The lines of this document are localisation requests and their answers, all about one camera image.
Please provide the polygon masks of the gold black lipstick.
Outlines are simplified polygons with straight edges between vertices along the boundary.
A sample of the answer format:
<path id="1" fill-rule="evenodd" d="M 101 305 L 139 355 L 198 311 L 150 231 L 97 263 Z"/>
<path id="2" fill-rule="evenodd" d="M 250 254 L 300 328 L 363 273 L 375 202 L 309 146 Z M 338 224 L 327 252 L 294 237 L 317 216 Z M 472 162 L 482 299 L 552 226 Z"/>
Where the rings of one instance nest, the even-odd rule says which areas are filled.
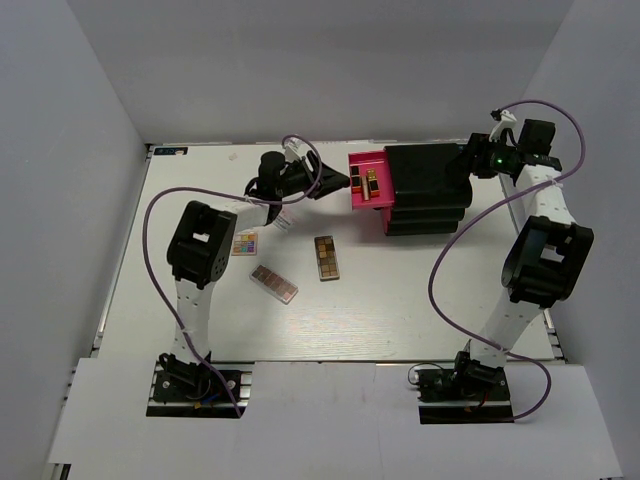
<path id="1" fill-rule="evenodd" d="M 366 175 L 368 176 L 368 179 L 369 179 L 371 198 L 376 198 L 380 195 L 379 182 L 378 182 L 376 170 L 368 169 L 366 171 Z"/>
<path id="2" fill-rule="evenodd" d="M 358 166 L 350 167 L 351 192 L 360 194 L 362 192 L 361 175 Z"/>

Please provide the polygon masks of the pink drawer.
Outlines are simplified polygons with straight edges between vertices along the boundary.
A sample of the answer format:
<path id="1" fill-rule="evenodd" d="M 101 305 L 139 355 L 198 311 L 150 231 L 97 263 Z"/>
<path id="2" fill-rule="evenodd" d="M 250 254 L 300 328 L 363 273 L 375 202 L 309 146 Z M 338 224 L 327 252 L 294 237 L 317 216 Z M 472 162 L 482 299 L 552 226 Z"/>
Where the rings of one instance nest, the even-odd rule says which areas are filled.
<path id="1" fill-rule="evenodd" d="M 384 150 L 350 153 L 348 163 L 354 210 L 380 210 L 394 205 L 395 192 Z"/>

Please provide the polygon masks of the black drawer organizer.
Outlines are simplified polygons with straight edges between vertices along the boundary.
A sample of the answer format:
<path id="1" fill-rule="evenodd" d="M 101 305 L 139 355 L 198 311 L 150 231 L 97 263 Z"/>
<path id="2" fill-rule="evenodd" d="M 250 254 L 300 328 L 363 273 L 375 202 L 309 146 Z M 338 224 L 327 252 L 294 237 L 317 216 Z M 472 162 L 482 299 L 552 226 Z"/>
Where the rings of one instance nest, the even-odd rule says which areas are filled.
<path id="1" fill-rule="evenodd" d="M 471 183 L 454 184 L 447 164 L 461 152 L 456 143 L 384 148 L 393 204 L 382 210 L 387 236 L 439 235 L 457 231 L 472 202 Z"/>

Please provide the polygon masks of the rose gold lipstick tube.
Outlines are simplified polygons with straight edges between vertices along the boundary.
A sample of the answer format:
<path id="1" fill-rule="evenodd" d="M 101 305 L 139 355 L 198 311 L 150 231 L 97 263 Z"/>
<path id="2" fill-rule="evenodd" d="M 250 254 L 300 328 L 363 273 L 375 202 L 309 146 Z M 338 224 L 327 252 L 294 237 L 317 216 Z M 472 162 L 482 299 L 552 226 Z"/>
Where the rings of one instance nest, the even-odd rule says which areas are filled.
<path id="1" fill-rule="evenodd" d="M 361 183 L 361 195 L 364 202 L 369 202 L 371 200 L 371 190 L 369 185 L 369 179 L 367 175 L 362 175 L 360 177 Z"/>

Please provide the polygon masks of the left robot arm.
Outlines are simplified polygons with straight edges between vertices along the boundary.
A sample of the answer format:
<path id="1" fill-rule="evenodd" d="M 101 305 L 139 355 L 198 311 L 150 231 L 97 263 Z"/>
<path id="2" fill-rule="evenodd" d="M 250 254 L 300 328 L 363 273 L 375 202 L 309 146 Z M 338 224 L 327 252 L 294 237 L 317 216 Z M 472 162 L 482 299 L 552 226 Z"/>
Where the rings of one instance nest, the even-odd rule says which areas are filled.
<path id="1" fill-rule="evenodd" d="M 167 260 L 180 317 L 171 355 L 190 364 L 180 370 L 176 382 L 188 398 L 202 398 L 211 387 L 211 374 L 198 364 L 210 358 L 212 293 L 227 268 L 235 235 L 271 224 L 288 197 L 306 193 L 316 200 L 349 184 L 347 175 L 325 165 L 312 150 L 301 157 L 268 151 L 261 156 L 258 174 L 249 181 L 240 201 L 218 209 L 196 200 L 187 204 Z"/>

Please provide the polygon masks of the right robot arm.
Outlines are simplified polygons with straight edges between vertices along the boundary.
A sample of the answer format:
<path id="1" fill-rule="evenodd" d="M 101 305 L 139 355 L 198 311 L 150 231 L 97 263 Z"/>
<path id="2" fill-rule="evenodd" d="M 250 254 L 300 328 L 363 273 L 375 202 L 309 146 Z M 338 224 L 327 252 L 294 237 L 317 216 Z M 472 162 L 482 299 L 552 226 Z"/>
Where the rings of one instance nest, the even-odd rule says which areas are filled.
<path id="1" fill-rule="evenodd" d="M 515 138 L 515 116 L 502 110 L 495 117 L 492 131 L 472 135 L 455 163 L 479 178 L 510 178 L 526 218 L 505 260 L 494 311 L 456 356 L 451 384 L 466 399 L 496 382 L 532 320 L 571 295 L 594 241 L 592 229 L 579 225 L 565 202 L 562 166 L 550 154 L 554 123 L 528 119 Z"/>

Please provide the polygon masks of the white labelled card box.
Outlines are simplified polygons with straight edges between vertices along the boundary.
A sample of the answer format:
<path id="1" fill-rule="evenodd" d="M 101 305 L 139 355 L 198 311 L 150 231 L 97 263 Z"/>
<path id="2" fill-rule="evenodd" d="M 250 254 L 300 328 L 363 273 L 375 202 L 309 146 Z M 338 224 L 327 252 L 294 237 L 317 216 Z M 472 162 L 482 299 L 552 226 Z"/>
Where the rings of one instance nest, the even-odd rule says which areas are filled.
<path id="1" fill-rule="evenodd" d="M 273 221 L 273 225 L 283 232 L 290 231 L 296 224 L 295 216 L 286 210 L 282 210 Z"/>

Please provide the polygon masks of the brown eyeshadow palette upright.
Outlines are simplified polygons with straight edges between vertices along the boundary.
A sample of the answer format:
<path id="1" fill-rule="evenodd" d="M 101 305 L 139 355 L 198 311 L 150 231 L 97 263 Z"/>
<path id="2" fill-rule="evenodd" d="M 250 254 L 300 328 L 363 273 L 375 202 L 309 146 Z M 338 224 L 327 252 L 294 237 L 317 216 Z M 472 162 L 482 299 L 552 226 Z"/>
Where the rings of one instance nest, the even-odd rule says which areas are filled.
<path id="1" fill-rule="evenodd" d="M 336 246 L 331 235 L 314 238 L 314 250 L 321 281 L 333 281 L 340 278 Z"/>

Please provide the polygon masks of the colourful eyeshadow palette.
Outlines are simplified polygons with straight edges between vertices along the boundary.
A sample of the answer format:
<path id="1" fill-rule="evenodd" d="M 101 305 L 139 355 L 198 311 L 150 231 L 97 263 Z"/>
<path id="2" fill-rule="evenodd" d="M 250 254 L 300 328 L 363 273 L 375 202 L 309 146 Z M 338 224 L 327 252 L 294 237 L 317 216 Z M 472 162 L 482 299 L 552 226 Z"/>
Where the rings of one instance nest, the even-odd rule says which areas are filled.
<path id="1" fill-rule="evenodd" d="M 258 253 L 258 232 L 243 231 L 234 235 L 232 256 L 255 256 Z"/>

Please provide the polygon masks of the pink brown eyeshadow palette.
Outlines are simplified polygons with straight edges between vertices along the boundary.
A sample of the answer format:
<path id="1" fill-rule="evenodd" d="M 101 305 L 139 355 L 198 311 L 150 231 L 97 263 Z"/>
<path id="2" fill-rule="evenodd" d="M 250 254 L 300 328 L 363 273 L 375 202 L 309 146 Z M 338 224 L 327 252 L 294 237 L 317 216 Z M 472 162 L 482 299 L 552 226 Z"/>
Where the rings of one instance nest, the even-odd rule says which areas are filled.
<path id="1" fill-rule="evenodd" d="M 249 278 L 284 305 L 288 305 L 299 291 L 292 282 L 264 265 L 258 265 L 254 268 L 249 274 Z"/>

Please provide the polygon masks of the blue label left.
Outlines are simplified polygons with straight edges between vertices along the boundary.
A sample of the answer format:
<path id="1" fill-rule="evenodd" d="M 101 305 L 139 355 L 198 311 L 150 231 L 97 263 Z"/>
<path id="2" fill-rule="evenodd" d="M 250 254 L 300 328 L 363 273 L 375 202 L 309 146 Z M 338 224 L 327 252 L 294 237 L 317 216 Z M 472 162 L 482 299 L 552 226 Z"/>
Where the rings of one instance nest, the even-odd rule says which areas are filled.
<path id="1" fill-rule="evenodd" d="M 182 156 L 188 153 L 187 147 L 156 147 L 154 156 Z"/>

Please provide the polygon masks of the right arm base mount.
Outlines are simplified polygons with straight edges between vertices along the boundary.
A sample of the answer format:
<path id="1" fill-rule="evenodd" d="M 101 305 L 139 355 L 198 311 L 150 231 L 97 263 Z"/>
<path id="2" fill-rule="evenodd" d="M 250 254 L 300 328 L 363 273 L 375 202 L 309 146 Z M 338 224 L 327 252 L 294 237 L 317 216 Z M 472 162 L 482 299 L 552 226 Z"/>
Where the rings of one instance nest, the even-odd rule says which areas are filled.
<path id="1" fill-rule="evenodd" d="M 503 369 L 491 380 L 462 375 L 433 362 L 413 365 L 409 385 L 418 392 L 421 425 L 513 423 L 511 395 Z"/>

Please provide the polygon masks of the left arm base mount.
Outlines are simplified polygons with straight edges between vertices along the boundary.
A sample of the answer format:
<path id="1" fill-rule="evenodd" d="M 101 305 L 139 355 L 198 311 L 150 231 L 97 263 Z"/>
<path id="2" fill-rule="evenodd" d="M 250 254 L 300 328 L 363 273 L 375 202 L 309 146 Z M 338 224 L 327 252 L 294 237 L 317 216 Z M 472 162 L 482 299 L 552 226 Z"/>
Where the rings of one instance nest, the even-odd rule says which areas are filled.
<path id="1" fill-rule="evenodd" d="M 184 363 L 172 354 L 156 361 L 146 416 L 150 418 L 239 419 L 248 406 L 253 364 Z"/>

